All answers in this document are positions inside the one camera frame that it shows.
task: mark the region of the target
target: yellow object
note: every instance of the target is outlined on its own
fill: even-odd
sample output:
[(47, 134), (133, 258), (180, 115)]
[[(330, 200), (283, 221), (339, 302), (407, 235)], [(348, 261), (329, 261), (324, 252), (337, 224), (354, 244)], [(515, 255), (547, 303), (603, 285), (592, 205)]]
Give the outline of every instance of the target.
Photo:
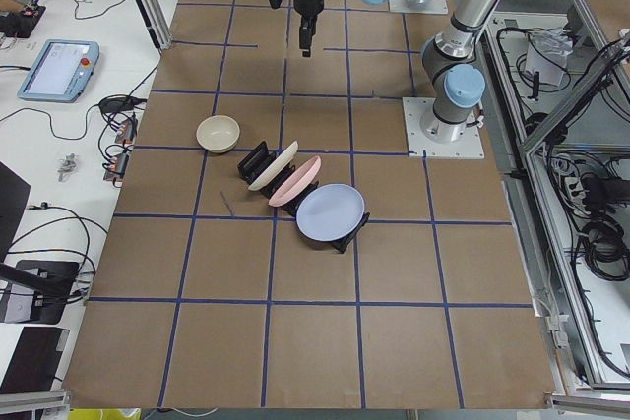
[(139, 408), (129, 409), (74, 409), (70, 410), (68, 420), (140, 420)]

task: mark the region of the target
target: plate holder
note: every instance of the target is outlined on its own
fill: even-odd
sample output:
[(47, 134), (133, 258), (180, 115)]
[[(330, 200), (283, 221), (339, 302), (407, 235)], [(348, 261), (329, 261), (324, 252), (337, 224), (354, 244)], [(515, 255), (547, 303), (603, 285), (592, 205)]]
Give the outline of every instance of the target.
[[(256, 148), (251, 150), (249, 154), (247, 154), (247, 156), (245, 156), (245, 158), (243, 158), (238, 163), (238, 175), (247, 184), (251, 184), (258, 178), (258, 176), (260, 176), (265, 171), (265, 169), (267, 169), (271, 165), (272, 162), (276, 160), (276, 157), (276, 153), (273, 151), (269, 151), (267, 142), (263, 141)], [(272, 179), (269, 184), (263, 187), (259, 192), (267, 199), (270, 199), (271, 196), (276, 192), (276, 190), (283, 184), (283, 182), (288, 179), (291, 174), (293, 174), (293, 172), (295, 172), (295, 166), (292, 164), (288, 164), (274, 179)], [(317, 189), (318, 186), (318, 181), (310, 183), (291, 201), (284, 204), (281, 209), (283, 209), (292, 217), (295, 217), (297, 215), (297, 209), (299, 208), (299, 205), (306, 198), (306, 196)], [(364, 213), (363, 217), (353, 231), (342, 238), (329, 241), (328, 243), (340, 253), (344, 253), (348, 245), (358, 234), (358, 231), (365, 225), (365, 223), (367, 223), (369, 217), (369, 212)]]

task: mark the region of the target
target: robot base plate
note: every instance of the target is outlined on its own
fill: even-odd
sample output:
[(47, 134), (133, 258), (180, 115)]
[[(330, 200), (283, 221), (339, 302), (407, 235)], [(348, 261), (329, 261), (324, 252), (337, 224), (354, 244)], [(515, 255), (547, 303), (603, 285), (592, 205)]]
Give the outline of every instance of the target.
[(449, 6), (446, 0), (429, 0), (423, 4), (408, 2), (407, 0), (390, 0), (390, 12), (447, 15), (449, 13)]
[(467, 128), (464, 134), (453, 143), (443, 145), (429, 139), (420, 129), (420, 118), (426, 109), (433, 106), (432, 97), (405, 97), (405, 127), (410, 157), (441, 157), (449, 159), (483, 159), (483, 145), (477, 127)]

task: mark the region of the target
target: black cable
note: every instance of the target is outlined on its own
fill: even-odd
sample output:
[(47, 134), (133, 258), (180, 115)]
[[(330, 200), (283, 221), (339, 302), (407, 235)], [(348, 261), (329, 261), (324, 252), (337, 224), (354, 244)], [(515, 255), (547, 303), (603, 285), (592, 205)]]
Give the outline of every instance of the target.
[(534, 112), (529, 108), (529, 106), (525, 103), (525, 101), (521, 97), (521, 93), (519, 92), (519, 88), (516, 85), (516, 82), (514, 81), (514, 78), (512, 77), (512, 73), (510, 71), (510, 60), (508, 59), (508, 56), (505, 53), (505, 49), (503, 48), (503, 44), (501, 42), (501, 40), (502, 40), (501, 36), (503, 35), (503, 33), (507, 32), (507, 31), (512, 31), (512, 30), (516, 30), (518, 32), (522, 32), (521, 29), (511, 29), (511, 28), (508, 28), (508, 27), (506, 27), (504, 29), (500, 29), (496, 33), (496, 42), (497, 42), (497, 45), (499, 46), (499, 53), (501, 55), (501, 60), (503, 61), (503, 66), (505, 67), (505, 71), (506, 71), (506, 73), (508, 75), (508, 80), (510, 81), (510, 85), (512, 86), (512, 91), (513, 91), (514, 96), (516, 97), (518, 105), (519, 105), (519, 115), (521, 116), (521, 122), (523, 124), (525, 124), (526, 117), (525, 117), (524, 109), (527, 110), (530, 115), (534, 115)]
[[(54, 220), (47, 221), (47, 222), (43, 223), (42, 225), (37, 226), (37, 227), (27, 231), (26, 233), (23, 233), (22, 235), (20, 235), (18, 238), (13, 240), (13, 242), (11, 243), (11, 246), (9, 248), (13, 248), (16, 244), (18, 244), (19, 242), (24, 240), (26, 237), (32, 235), (33, 233), (36, 233), (37, 231), (41, 230), (42, 228), (45, 228), (46, 226), (52, 225), (54, 223), (58, 223), (60, 221), (75, 220), (75, 219), (77, 219), (75, 216), (63, 216), (61, 218), (55, 218)], [(80, 220), (95, 225), (96, 227), (100, 228), (105, 234), (107, 234), (107, 230), (105, 229), (105, 227), (102, 226), (97, 221), (94, 221), (94, 220), (92, 220), (90, 218), (85, 218), (84, 216), (81, 216)]]
[(0, 66), (0, 69), (6, 69), (7, 71), (11, 71), (11, 70), (30, 71), (31, 70), (31, 68), (27, 68), (26, 66), (14, 66), (12, 64)]
[[(523, 83), (527, 84), (529, 87), (532, 88), (534, 86), (534, 81), (532, 81), (530, 78), (528, 78), (525, 75), (525, 69), (521, 70), (521, 66), (524, 66), (527, 62), (527, 56), (528, 56), (527, 53), (524, 53), (521, 56), (519, 56), (518, 59), (516, 60), (515, 67), (516, 67), (516, 72), (519, 75), (519, 78), (521, 78), (521, 81), (523, 81)], [(567, 90), (569, 86), (571, 86), (571, 83), (573, 82), (573, 78), (571, 78), (571, 73), (569, 73), (568, 71), (565, 77), (569, 78), (569, 81), (567, 81), (567, 84), (565, 84), (564, 86), (559, 87), (559, 89), (549, 90), (549, 89), (540, 88), (540, 91), (545, 92), (545, 93), (557, 93), (563, 90)]]
[(45, 249), (39, 249), (39, 250), (8, 251), (7, 255), (30, 255), (30, 254), (33, 254), (33, 253), (70, 253), (72, 255), (79, 255), (81, 257), (84, 257), (86, 259), (86, 261), (88, 263), (90, 263), (90, 266), (92, 267), (93, 273), (96, 274), (95, 262), (93, 261), (92, 258), (90, 258), (85, 253), (82, 253), (81, 251), (68, 250), (68, 249), (65, 249), (65, 248), (45, 248)]
[(593, 154), (592, 152), (582, 151), (582, 150), (572, 150), (571, 154), (577, 154), (579, 156), (587, 157), (588, 159), (590, 159), (591, 161), (593, 161), (597, 165), (599, 165), (601, 167), (605, 167), (604, 162), (601, 159), (599, 159), (599, 157), (596, 154)]
[(607, 44), (606, 46), (604, 46), (600, 51), (597, 52), (597, 54), (591, 59), (591, 61), (589, 61), (589, 64), (587, 64), (586, 69), (584, 70), (584, 73), (582, 73), (582, 76), (580, 76), (578, 78), (578, 80), (576, 81), (575, 85), (577, 85), (580, 81), (582, 81), (586, 75), (589, 73), (589, 71), (591, 70), (591, 68), (593, 67), (593, 65), (595, 64), (595, 62), (606, 52), (608, 51), (608, 49), (610, 49), (612, 46), (614, 46), (615, 44), (619, 43), (621, 41), (621, 39), (617, 39), (616, 41), (613, 41), (609, 44)]
[(21, 112), (25, 112), (25, 111), (42, 113), (42, 114), (44, 114), (44, 115), (46, 115), (48, 117), (48, 127), (50, 128), (50, 134), (54, 138), (56, 138), (58, 140), (67, 140), (67, 141), (71, 141), (71, 142), (76, 142), (78, 140), (82, 140), (88, 134), (88, 116), (90, 115), (90, 111), (92, 109), (94, 109), (94, 108), (97, 108), (97, 107), (98, 107), (98, 105), (92, 105), (90, 108), (88, 108), (88, 110), (86, 110), (86, 114), (84, 116), (84, 131), (78, 137), (62, 137), (61, 135), (57, 135), (55, 133), (54, 128), (53, 128), (52, 115), (50, 113), (46, 112), (45, 110), (39, 110), (38, 108), (32, 108), (32, 107), (20, 108), (20, 109), (16, 110), (15, 112), (12, 112), (9, 115), (5, 115), (4, 117), (0, 118), (0, 123), (4, 122), (5, 120), (7, 120), (7, 119), (9, 119), (9, 118), (11, 118), (11, 117), (21, 113)]
[(612, 96), (612, 94), (610, 93), (610, 88), (606, 88), (602, 94), (606, 94), (608, 96), (608, 99), (610, 100), (610, 102), (612, 102), (612, 104), (617, 108), (617, 110), (619, 111), (619, 113), (621, 113), (622, 115), (625, 115), (626, 117), (630, 118), (630, 111), (625, 110), (621, 104), (619, 102), (617, 102), (617, 100)]
[(599, 339), (598, 328), (595, 325), (596, 319), (595, 319), (593, 306), (591, 306), (589, 298), (586, 295), (586, 291), (584, 290), (584, 287), (582, 286), (582, 281), (578, 275), (577, 264), (578, 264), (577, 254), (573, 252), (571, 255), (571, 260), (570, 260), (571, 272), (573, 273), (573, 278), (575, 279), (576, 285), (578, 287), (578, 293), (580, 294), (580, 301), (582, 302), (582, 306), (588, 315), (589, 329), (591, 331), (591, 335), (593, 336), (593, 341), (595, 342), (595, 346), (596, 346), (596, 350), (598, 351), (599, 358), (601, 359), (601, 361), (603, 361), (603, 364), (605, 364), (608, 368), (610, 368), (612, 371), (617, 373), (619, 376), (626, 379), (630, 379), (630, 373), (627, 371), (624, 371), (619, 366), (614, 364), (612, 360), (608, 357), (608, 354), (605, 351), (605, 349), (603, 349), (601, 340)]
[(626, 116), (623, 115), (624, 113), (627, 113), (627, 112), (624, 112), (623, 109), (621, 109), (621, 106), (616, 102), (616, 100), (614, 100), (614, 98), (608, 95), (608, 97), (610, 98), (610, 100), (612, 100), (612, 102), (616, 105), (616, 107), (615, 105), (613, 105), (612, 103), (608, 101), (608, 98), (606, 98), (604, 91), (602, 91), (600, 95), (603, 100), (603, 103), (605, 103), (608, 106), (610, 111), (612, 111), (617, 117), (619, 117), (624, 122), (630, 123), (630, 117), (627, 115)]
[[(77, 221), (79, 221), (79, 223), (81, 224), (83, 231), (86, 235), (86, 251), (84, 252), (84, 258), (81, 261), (81, 265), (79, 266), (79, 271), (81, 271), (81, 269), (83, 268), (84, 264), (86, 263), (86, 260), (88, 259), (88, 253), (90, 252), (90, 243), (91, 243), (91, 238), (90, 238), (90, 231), (88, 230), (88, 227), (86, 226), (86, 224), (81, 220), (81, 217), (74, 211), (71, 209), (67, 209), (65, 207), (60, 207), (60, 206), (50, 206), (48, 203), (42, 203), (41, 206), (32, 206), (31, 210), (62, 210), (62, 211), (66, 211), (67, 213), (71, 214), (72, 216), (74, 216)], [(96, 274), (96, 267), (94, 265), (94, 263), (92, 264), (93, 270), (94, 270), (94, 274)]]
[(627, 160), (630, 159), (630, 156), (627, 155), (623, 155), (623, 156), (611, 156), (608, 161), (604, 164), (604, 166), (606, 167), (606, 169), (608, 169), (610, 171), (610, 174), (613, 177), (619, 177), (619, 174), (617, 173), (617, 171), (614, 169), (613, 164), (616, 162), (618, 163), (619, 161), (623, 161), (623, 160)]
[[(108, 150), (110, 150), (111, 148), (114, 148), (114, 147), (121, 147), (123, 153), (128, 153), (128, 152), (131, 152), (132, 146), (128, 146), (128, 145), (125, 145), (125, 144), (113, 144), (113, 145), (109, 145), (109, 146), (107, 146), (107, 147), (105, 147), (103, 149), (102, 140), (103, 140), (103, 138), (105, 136), (105, 132), (107, 131), (107, 129), (111, 129), (114, 133), (117, 133), (120, 130), (120, 127), (122, 126), (122, 122), (118, 122), (117, 121), (117, 117), (119, 115), (124, 117), (125, 120), (128, 120), (129, 123), (131, 124), (131, 126), (133, 127), (132, 128), (132, 136), (135, 137), (137, 135), (137, 133), (138, 133), (138, 129), (137, 129), (138, 121), (136, 119), (135, 111), (132, 111), (131, 115), (128, 115), (127, 113), (125, 113), (122, 110), (127, 108), (127, 106), (129, 105), (129, 103), (130, 103), (130, 101), (132, 99), (135, 99), (133, 94), (151, 76), (151, 74), (153, 74), (156, 71), (156, 69), (158, 68), (158, 64), (156, 64), (149, 71), (149, 73), (147, 73), (147, 75), (144, 78), (142, 78), (142, 80), (139, 81), (134, 86), (133, 89), (131, 89), (131, 91), (128, 94), (121, 95), (121, 97), (125, 97), (125, 98), (119, 102), (118, 110), (114, 109), (113, 112), (109, 112), (109, 113), (103, 113), (102, 110), (101, 110), (101, 116), (102, 116), (103, 120), (105, 121), (105, 126), (103, 127), (103, 129), (101, 130), (100, 134), (98, 135), (98, 140), (97, 140), (96, 145), (98, 147), (98, 151), (100, 152), (100, 155), (105, 160), (105, 162), (102, 164), (102, 168), (105, 171), (111, 173), (112, 175), (118, 176), (119, 178), (122, 178), (124, 176), (124, 172), (116, 172), (116, 171), (113, 171), (111, 169), (111, 166), (114, 163), (113, 159), (115, 158), (115, 156), (112, 156), (111, 154), (109, 154)], [(114, 178), (112, 180), (112, 185), (114, 187), (119, 187), (119, 186), (116, 186), (116, 181), (117, 181), (117, 178)]]
[(113, 9), (114, 7), (118, 7), (119, 5), (121, 5), (122, 3), (126, 2), (127, 0), (121, 0), (119, 2), (116, 2), (115, 4), (110, 5), (109, 7), (107, 7), (105, 10), (103, 10), (101, 13), (99, 14), (94, 14), (94, 15), (88, 15), (87, 17), (79, 17), (78, 13), (79, 13), (79, 6), (81, 5), (80, 2), (78, 0), (73, 0), (73, 2), (75, 3), (75, 12), (74, 12), (74, 17), (75, 20), (91, 20), (91, 19), (96, 19), (98, 17), (102, 17), (103, 15), (105, 15), (107, 12), (109, 12), (111, 9)]
[[(0, 289), (0, 294), (2, 295), (8, 294), (8, 295), (17, 296), (17, 297), (33, 297), (33, 294), (21, 294), (18, 292), (13, 292), (12, 289)], [(72, 294), (65, 297), (49, 296), (49, 295), (39, 295), (39, 296), (35, 295), (34, 299), (38, 301), (43, 301), (43, 303), (46, 306), (56, 305), (56, 304), (70, 305), (70, 304), (74, 304), (76, 302), (83, 300), (86, 297), (86, 295), (88, 295), (87, 292), (83, 292), (82, 290), (76, 290)]]
[[(600, 279), (623, 282), (630, 278), (629, 251), (623, 242), (623, 229), (610, 216), (596, 215), (582, 228), (576, 252), (582, 250), (589, 271)], [(620, 263), (619, 273), (605, 270), (602, 264)]]
[[(614, 79), (616, 79), (617, 83), (619, 84), (619, 83), (620, 83), (620, 81), (619, 81), (619, 75), (617, 75), (617, 72), (616, 72), (616, 71), (613, 71), (613, 72), (612, 72), (612, 75), (614, 76)], [(620, 89), (621, 89), (621, 91), (623, 92), (623, 95), (626, 97), (626, 102), (627, 102), (627, 103), (630, 103), (630, 95), (628, 94), (628, 92), (626, 91), (626, 89), (625, 89), (625, 88), (620, 88)]]
[(558, 198), (558, 201), (560, 202), (560, 206), (563, 208), (565, 214), (567, 215), (569, 226), (571, 226), (576, 232), (578, 232), (580, 230), (580, 227), (578, 226), (576, 221), (573, 219), (573, 217), (574, 216), (577, 216), (578, 218), (583, 218), (583, 217), (579, 215), (575, 215), (575, 213), (573, 212), (573, 209), (565, 201), (565, 199), (563, 198), (562, 190), (560, 189), (558, 181), (556, 180), (554, 176), (553, 168), (551, 165), (554, 146), (555, 146), (555, 140), (550, 141), (550, 143), (548, 144), (547, 152), (545, 156), (545, 170), (547, 172), (547, 176), (549, 177), (549, 181), (551, 182), (551, 187), (553, 188), (553, 191), (555, 192), (556, 197)]

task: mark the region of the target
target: white desk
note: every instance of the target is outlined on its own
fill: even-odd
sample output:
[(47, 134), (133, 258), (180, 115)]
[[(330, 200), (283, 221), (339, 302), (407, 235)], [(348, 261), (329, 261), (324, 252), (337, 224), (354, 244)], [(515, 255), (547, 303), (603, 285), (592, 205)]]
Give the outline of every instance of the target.
[[(120, 0), (87, 0), (79, 7), (79, 17), (94, 15)], [(159, 0), (166, 19), (170, 22), (177, 0)], [(55, 132), (62, 136), (80, 136), (84, 130), (86, 110), (103, 97), (116, 93), (129, 93), (158, 63), (159, 54), (154, 49), (134, 0), (114, 7), (103, 17), (92, 20), (74, 19), (75, 4), (72, 0), (41, 0), (47, 10), (35, 28), (31, 38), (21, 39), (10, 49), (0, 50), (0, 65), (17, 64), (30, 66), (42, 45), (50, 38), (83, 39), (100, 45), (100, 58), (94, 76), (83, 95), (70, 104), (51, 102), (25, 102), (17, 99), (16, 92), (24, 77), (24, 71), (0, 73), (0, 116), (22, 108), (46, 110), (53, 116)], [(153, 77), (134, 93), (147, 97)], [(29, 202), (49, 202), (74, 210), (80, 216), (92, 218), (105, 227), (109, 225), (118, 190), (102, 180), (103, 159), (97, 147), (98, 135), (104, 122), (98, 111), (91, 112), (89, 131), (80, 141), (57, 140), (49, 132), (48, 119), (42, 114), (21, 112), (0, 122), (0, 160), (31, 184)], [(113, 143), (113, 133), (108, 132), (104, 144)], [(59, 162), (66, 155), (77, 156), (77, 168), (58, 182)], [(27, 211), (22, 219), (18, 235), (52, 219), (69, 216), (60, 210)], [(89, 225), (92, 245), (90, 256), (97, 263), (104, 243), (102, 231)], [(20, 242), (14, 250), (65, 248), (85, 250), (85, 235), (78, 221), (56, 223)], [(20, 259), (69, 259), (72, 255), (49, 253), (41, 255), (10, 255), (6, 263), (14, 265)], [(81, 325), (84, 308), (81, 303), (69, 305), (58, 327), (69, 329), (70, 337), (57, 376), (63, 378), (70, 362), (74, 343)], [(11, 356), (20, 337), (23, 325), (0, 324), (0, 379), (3, 379)], [(55, 381), (54, 388), (59, 387)]]

